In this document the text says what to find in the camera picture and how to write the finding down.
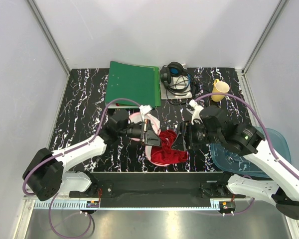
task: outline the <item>blue plastic tray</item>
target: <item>blue plastic tray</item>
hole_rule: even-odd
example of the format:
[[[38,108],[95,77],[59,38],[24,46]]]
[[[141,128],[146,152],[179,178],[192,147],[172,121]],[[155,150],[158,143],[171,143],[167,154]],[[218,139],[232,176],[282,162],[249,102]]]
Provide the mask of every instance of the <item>blue plastic tray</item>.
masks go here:
[[[291,163],[290,152],[285,138],[274,129],[268,128],[267,131],[271,141],[273,142],[275,150],[284,157],[285,160]],[[211,144],[211,155],[215,165],[223,171],[237,174],[248,174],[254,177],[269,178],[269,176],[258,166],[246,160],[244,157],[240,157],[235,153],[229,152],[220,144]]]

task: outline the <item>red fabric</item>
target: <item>red fabric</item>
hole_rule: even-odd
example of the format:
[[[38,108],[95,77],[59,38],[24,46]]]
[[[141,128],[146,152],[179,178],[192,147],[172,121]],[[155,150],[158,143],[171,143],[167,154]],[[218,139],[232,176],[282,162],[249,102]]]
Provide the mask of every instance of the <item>red fabric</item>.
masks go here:
[[[172,150],[177,134],[173,130],[162,131],[159,134],[161,147],[153,146],[151,148],[150,160],[160,164],[184,163],[187,161],[187,152]]]

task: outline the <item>headphones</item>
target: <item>headphones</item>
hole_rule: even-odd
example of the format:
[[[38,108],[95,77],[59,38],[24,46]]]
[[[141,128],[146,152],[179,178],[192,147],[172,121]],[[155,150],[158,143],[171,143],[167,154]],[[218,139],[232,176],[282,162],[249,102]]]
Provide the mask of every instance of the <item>headphones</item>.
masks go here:
[[[175,89],[170,87],[172,77],[179,77],[181,75],[188,77],[188,70],[180,63],[174,61],[169,63],[168,66],[163,66],[159,71],[160,81],[164,84],[165,88],[176,93],[182,93],[188,88],[188,86],[185,89]]]

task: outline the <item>black marble table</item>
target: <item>black marble table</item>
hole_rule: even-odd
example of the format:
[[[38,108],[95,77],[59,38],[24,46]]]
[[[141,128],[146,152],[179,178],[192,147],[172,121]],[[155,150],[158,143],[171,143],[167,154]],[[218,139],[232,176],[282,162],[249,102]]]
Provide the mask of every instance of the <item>black marble table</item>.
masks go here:
[[[230,86],[230,94],[243,99],[242,90],[234,68],[189,68],[189,72],[209,89],[213,88],[215,79],[225,81]],[[50,143],[50,150],[61,149],[87,139],[96,132],[102,111],[105,107],[109,69],[73,69],[69,79],[59,117]],[[201,86],[200,95],[207,91]],[[246,107],[226,97],[218,103],[227,109],[228,115],[239,122],[250,123]],[[137,109],[128,110],[130,114]],[[162,101],[161,106],[151,113],[160,121],[161,130],[173,129],[183,120],[191,119],[186,105],[174,106]],[[89,170],[94,172],[195,172],[215,171],[211,158],[210,145],[200,150],[190,151],[186,163],[159,167],[149,162],[145,156],[145,147],[129,138],[120,138],[108,146],[106,152],[93,157],[73,168],[75,171]]]

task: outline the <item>mug handle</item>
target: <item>mug handle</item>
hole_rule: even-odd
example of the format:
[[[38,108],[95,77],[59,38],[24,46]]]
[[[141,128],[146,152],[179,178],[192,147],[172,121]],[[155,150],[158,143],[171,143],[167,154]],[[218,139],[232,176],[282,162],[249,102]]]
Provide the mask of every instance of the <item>mug handle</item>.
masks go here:
[[[215,81],[214,81],[214,87],[215,87],[215,85],[216,85],[217,82],[220,82],[220,80],[219,79],[215,79]]]

